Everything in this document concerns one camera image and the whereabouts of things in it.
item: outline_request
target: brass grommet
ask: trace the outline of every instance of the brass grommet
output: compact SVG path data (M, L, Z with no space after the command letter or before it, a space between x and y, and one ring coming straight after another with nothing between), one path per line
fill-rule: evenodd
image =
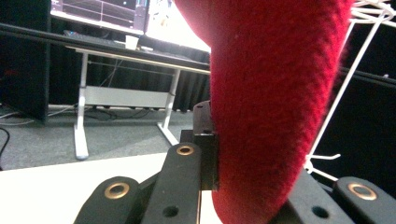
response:
M194 148L189 146L181 146L176 150L176 152L179 155L188 156L194 152Z
M357 197L359 197L363 200L373 201L376 199L376 193L372 189L368 188L367 186L364 186L363 184L351 183L351 184L348 184L347 187L353 194L355 194ZM356 188L365 189L369 192L369 194L357 192Z
M119 199L125 196L129 191L129 185L119 182L108 186L105 190L105 196L108 199Z

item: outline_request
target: black panel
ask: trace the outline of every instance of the black panel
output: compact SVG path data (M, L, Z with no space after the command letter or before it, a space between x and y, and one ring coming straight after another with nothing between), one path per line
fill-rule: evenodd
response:
M26 28L50 29L49 0L3 0L0 22ZM50 44L0 35L2 103L35 119L48 110Z
M334 161L312 160L337 177L367 179L396 197L396 80L354 75L315 154L341 153Z
M344 67L351 67L372 28L373 25L368 24L355 25L346 44ZM396 29L387 25L380 25L359 63L358 70L379 76L389 74L389 77L396 79L395 43Z

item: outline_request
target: computer monitor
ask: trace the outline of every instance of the computer monitor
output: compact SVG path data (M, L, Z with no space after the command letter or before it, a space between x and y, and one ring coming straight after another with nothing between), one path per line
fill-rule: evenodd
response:
M151 0L148 9L146 36L210 52L210 47L187 24L174 0Z
M146 32L149 0L51 0L50 14L124 33Z

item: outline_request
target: red fabric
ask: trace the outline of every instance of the red fabric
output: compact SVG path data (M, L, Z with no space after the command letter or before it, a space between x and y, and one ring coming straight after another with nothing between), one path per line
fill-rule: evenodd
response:
M224 223L265 223L286 201L325 107L350 0L177 0L211 48Z

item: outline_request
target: gray carpet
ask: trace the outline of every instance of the gray carpet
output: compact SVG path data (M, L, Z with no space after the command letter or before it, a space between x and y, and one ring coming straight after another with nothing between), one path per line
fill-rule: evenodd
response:
M60 109L52 106L49 111ZM9 112L12 112L9 108L0 109L0 115ZM86 161L160 153L170 147L156 126L156 122L164 116L163 111L100 108L88 110L85 114L84 127L90 152ZM4 170L82 162L75 158L73 125L76 115L73 109L49 117L44 125L37 121L17 126L5 125L28 120L0 119L3 123L0 127L10 133L10 140L1 157ZM169 129L179 139L181 130L192 129L192 113L173 112ZM0 132L0 146L6 137L4 132Z

